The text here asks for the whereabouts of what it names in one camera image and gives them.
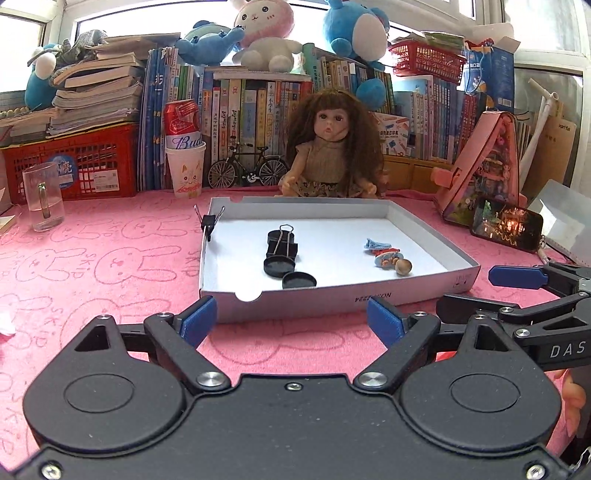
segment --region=doll's dress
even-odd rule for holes
[[[291,188],[300,197],[358,197],[362,189],[352,183],[344,192],[340,182],[347,173],[343,149],[345,142],[329,142],[316,137],[311,142],[296,146],[306,155],[306,167]]]

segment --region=black robotic gripper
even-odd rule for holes
[[[232,386],[196,351],[216,320],[211,297],[140,325],[97,316],[27,390],[40,450],[0,480],[591,479],[544,447],[561,409],[544,371],[591,364],[589,271],[489,278],[520,275],[561,298],[520,309],[445,296],[439,317],[371,298],[387,351],[351,381],[245,374]],[[444,351],[457,354],[434,362]]]

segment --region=teal plush toy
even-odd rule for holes
[[[218,66],[244,38],[244,29],[229,29],[206,20],[197,22],[185,38],[174,46],[178,56],[189,65]]]
[[[362,61],[384,71],[378,60],[386,55],[390,22],[379,8],[367,8],[349,0],[327,0],[330,8],[324,16],[324,38],[339,57]],[[357,88],[355,95],[370,110],[379,109],[386,101],[386,87],[369,79]]]
[[[25,90],[25,105],[29,110],[43,110],[51,107],[57,88],[49,85],[49,78],[56,67],[56,53],[60,46],[49,43],[39,47],[30,60],[31,75]]]

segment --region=model bicycle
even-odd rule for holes
[[[224,160],[214,162],[207,172],[209,186],[214,189],[227,189],[234,185],[238,180],[241,186],[260,181],[264,186],[273,186],[279,183],[281,177],[287,173],[287,165],[278,155],[266,157],[265,152],[269,147],[256,147],[258,152],[240,152],[240,147],[255,148],[250,143],[236,143],[236,137],[230,137],[231,143],[228,147],[230,156]],[[252,170],[246,168],[239,157],[253,155],[256,156],[255,167]]]

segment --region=water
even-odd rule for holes
[[[36,232],[45,232],[64,221],[66,213],[64,211],[64,201],[61,199],[61,196],[49,197],[47,200],[49,203],[49,218],[43,218],[43,210],[39,199],[29,204],[29,218],[31,219],[33,230]]]

